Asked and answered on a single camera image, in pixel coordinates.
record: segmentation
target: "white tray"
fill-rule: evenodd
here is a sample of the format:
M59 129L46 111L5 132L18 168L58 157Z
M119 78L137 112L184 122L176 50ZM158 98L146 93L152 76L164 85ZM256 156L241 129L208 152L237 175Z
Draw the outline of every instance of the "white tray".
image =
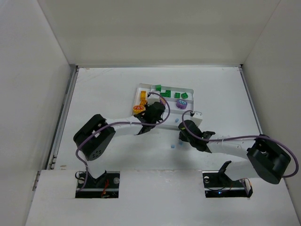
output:
M151 84L145 84L145 83L140 83L137 88L136 96L134 99L134 105L139 105L140 104L140 93L141 91L146 91L146 92L151 92L156 90L156 85L151 85ZM179 124L182 121L182 114L183 112L187 110L193 110L193 89L186 89L186 88L177 88L177 87L170 87L170 86L164 86L161 85L161 92L165 92L166 90L171 91L170 97L165 97L166 101L169 103L170 106L170 116L167 119L166 122L164 122L161 125L158 125L158 128L162 129L178 129ZM188 98L185 99L187 102L187 107L186 109L182 110L176 106L176 101L179 99L182 99L181 97L179 99L174 98L174 93L187 93ZM167 105L165 106L166 110L163 114L163 119L167 116L168 113L168 107ZM190 115L187 114L185 116L185 119L190 119Z

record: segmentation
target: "white table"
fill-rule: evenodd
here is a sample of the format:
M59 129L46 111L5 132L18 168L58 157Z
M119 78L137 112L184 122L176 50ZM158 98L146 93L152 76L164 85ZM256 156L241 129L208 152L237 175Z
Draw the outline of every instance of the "white table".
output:
M74 134L97 113L116 119L130 116L139 83L193 89L194 110L203 113L204 131L231 136L259 132L237 67L81 68L56 170L42 173L27 226L84 222L131 226L299 225L283 180L275 186L251 179L251 199L206 199L200 170L218 170L225 161L239 158L202 153L189 144L179 146L179 132L175 130L153 129L144 135L113 139L104 154L91 162L91 168L120 171L119 198L73 199L74 172L84 170L75 157ZM169 179L171 170L175 173Z

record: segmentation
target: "screw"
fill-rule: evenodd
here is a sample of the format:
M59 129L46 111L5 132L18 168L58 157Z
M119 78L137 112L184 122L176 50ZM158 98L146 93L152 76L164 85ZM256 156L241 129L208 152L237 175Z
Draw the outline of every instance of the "screw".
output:
M204 182L205 182L205 184L208 184L210 182L208 176L204 177Z
M119 181L120 181L119 178L114 178L113 179L114 184L119 184Z

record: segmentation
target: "white wall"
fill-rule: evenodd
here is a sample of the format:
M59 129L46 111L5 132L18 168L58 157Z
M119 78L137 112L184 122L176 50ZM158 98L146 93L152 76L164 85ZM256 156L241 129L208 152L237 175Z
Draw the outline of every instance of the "white wall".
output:
M263 131L301 161L301 1L281 0L243 70ZM301 172L287 180L301 218Z
M25 223L69 73L37 1L0 1L1 226Z
M279 0L38 0L70 63L242 64Z

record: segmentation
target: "purple block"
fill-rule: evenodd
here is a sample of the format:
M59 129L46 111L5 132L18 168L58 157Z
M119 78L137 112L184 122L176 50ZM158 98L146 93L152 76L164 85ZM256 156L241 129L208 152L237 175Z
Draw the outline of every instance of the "purple block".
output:
M186 109L187 102L185 100L177 100L176 106L180 109Z

